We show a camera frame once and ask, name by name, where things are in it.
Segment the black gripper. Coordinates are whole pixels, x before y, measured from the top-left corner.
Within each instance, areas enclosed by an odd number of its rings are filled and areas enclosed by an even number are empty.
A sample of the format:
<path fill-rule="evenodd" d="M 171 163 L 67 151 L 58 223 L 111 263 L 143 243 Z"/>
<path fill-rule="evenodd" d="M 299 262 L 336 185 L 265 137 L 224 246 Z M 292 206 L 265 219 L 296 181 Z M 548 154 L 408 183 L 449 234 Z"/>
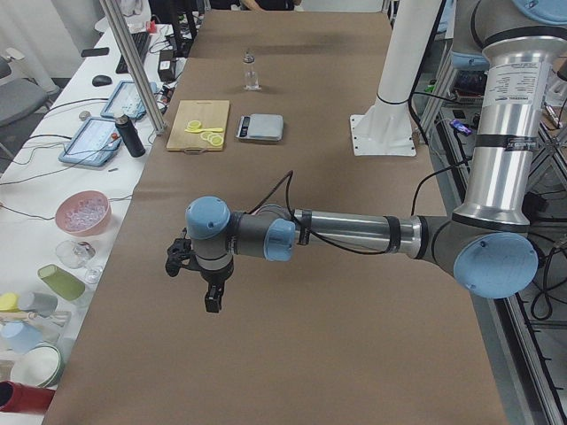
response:
<path fill-rule="evenodd" d="M 232 276 L 234 264 L 228 263 L 225 267 L 217 270 L 201 268 L 201 277 L 208 283 L 205 294 L 205 308 L 208 313 L 219 313 L 222 309 L 223 287 L 225 282 Z"/>

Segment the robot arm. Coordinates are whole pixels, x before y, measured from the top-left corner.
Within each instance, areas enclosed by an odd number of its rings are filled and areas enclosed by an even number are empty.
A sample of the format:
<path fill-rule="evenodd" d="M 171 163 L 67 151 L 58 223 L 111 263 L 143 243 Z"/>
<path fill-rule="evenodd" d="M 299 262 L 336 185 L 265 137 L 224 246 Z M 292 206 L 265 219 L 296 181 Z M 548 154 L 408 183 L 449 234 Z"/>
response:
<path fill-rule="evenodd" d="M 548 76 L 566 50 L 563 1 L 459 1 L 453 53 L 488 64 L 470 176 L 463 203 L 448 217 L 317 212 L 260 201 L 232 212 L 218 197 L 186 209 L 186 228 L 169 247 L 166 270 L 206 280 L 206 310 L 217 313 L 236 255 L 290 259 L 311 238 L 361 255 L 404 253 L 437 265 L 469 292 L 507 298 L 538 269 L 522 204 Z"/>

